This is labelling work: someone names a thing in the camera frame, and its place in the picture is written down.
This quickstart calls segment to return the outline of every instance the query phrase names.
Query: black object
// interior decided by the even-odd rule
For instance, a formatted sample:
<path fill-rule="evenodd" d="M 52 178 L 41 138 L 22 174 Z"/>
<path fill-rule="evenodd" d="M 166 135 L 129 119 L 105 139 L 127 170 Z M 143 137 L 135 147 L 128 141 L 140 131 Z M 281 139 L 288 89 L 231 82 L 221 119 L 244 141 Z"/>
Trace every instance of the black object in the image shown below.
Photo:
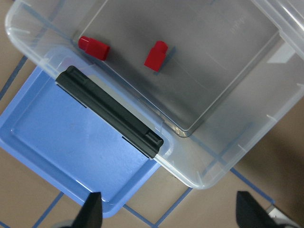
<path fill-rule="evenodd" d="M 100 228 L 102 222 L 101 193 L 91 192 L 72 226 L 62 228 Z"/>
<path fill-rule="evenodd" d="M 247 191 L 237 192 L 236 214 L 237 224 L 240 228 L 284 228 L 289 226 L 276 224 Z"/>
<path fill-rule="evenodd" d="M 69 66 L 57 77 L 56 82 L 77 101 L 106 120 L 140 152 L 150 158 L 159 152 L 163 139 L 75 66 Z"/>

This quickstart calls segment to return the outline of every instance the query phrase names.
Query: red lego brick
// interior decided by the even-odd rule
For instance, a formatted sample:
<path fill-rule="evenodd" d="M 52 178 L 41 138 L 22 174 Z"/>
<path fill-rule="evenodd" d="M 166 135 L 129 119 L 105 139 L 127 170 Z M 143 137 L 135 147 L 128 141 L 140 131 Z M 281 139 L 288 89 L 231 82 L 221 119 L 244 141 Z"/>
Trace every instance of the red lego brick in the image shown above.
<path fill-rule="evenodd" d="M 157 41 L 150 50 L 144 65 L 158 72 L 166 58 L 168 45 L 163 41 Z"/>
<path fill-rule="evenodd" d="M 87 54 L 98 58 L 102 61 L 106 60 L 109 53 L 110 46 L 93 38 L 82 36 L 78 41 L 78 46 L 83 49 Z"/>

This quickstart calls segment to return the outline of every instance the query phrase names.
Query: plastic box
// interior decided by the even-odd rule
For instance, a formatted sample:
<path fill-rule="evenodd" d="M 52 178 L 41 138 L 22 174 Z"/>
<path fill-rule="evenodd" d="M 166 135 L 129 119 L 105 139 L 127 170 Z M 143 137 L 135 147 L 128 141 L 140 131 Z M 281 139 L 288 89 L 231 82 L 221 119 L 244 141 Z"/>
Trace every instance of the plastic box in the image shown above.
<path fill-rule="evenodd" d="M 162 137 L 158 163 L 205 189 L 303 96 L 303 13 L 297 0 L 17 0 L 6 30 L 54 79 L 69 65 L 93 78 Z M 105 62 L 77 47 L 82 35 L 111 46 Z M 157 40 L 169 46 L 159 73 L 144 66 Z M 84 62 L 59 63 L 58 48 Z"/>
<path fill-rule="evenodd" d="M 0 116 L 0 146 L 80 205 L 100 191 L 104 218 L 160 166 L 38 67 Z"/>

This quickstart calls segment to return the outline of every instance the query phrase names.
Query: blue plastic tray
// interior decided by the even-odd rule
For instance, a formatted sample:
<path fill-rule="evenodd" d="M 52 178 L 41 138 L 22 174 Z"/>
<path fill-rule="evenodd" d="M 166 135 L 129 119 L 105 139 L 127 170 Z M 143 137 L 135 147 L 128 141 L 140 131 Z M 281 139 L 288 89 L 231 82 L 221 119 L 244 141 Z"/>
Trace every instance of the blue plastic tray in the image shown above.
<path fill-rule="evenodd" d="M 159 168 L 36 68 L 0 116 L 0 146 L 80 205 L 114 215 Z"/>

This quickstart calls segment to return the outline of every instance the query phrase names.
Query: floor tile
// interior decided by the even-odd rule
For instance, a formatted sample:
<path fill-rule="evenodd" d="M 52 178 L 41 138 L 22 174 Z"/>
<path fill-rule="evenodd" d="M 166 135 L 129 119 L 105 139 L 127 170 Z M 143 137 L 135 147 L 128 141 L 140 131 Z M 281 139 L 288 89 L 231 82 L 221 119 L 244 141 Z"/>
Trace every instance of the floor tile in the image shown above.
<path fill-rule="evenodd" d="M 248 152 L 236 169 L 304 226 L 304 99 Z"/>
<path fill-rule="evenodd" d="M 247 190 L 267 208 L 270 203 L 229 172 L 214 187 L 192 190 L 161 223 L 160 228 L 236 228 L 236 195 Z"/>
<path fill-rule="evenodd" d="M 187 188 L 160 167 L 127 202 L 127 205 L 150 222 L 156 223 Z"/>
<path fill-rule="evenodd" d="M 32 227 L 59 191 L 0 148 L 0 221 Z"/>
<path fill-rule="evenodd" d="M 16 78 L 8 88 L 7 92 L 0 100 L 0 114 L 4 111 L 4 109 L 8 106 L 10 101 L 14 98 L 15 94 L 19 91 L 22 87 L 24 82 L 27 80 L 29 75 L 35 69 L 36 65 L 33 64 L 30 60 L 27 60 L 24 66 L 21 68 L 19 73 L 17 74 Z"/>
<path fill-rule="evenodd" d="M 0 90 L 3 88 L 10 74 L 13 72 L 18 62 L 22 58 L 22 54 L 13 46 L 10 42 L 4 28 L 5 16 L 13 4 L 12 0 L 1 0 L 0 1 L 0 70 L 1 70 L 1 80 L 0 80 Z"/>
<path fill-rule="evenodd" d="M 58 204 L 39 226 L 40 228 L 58 228 L 72 224 L 80 206 L 67 196 L 63 196 Z M 102 228 L 148 228 L 144 222 L 122 208 L 116 215 L 103 220 Z"/>

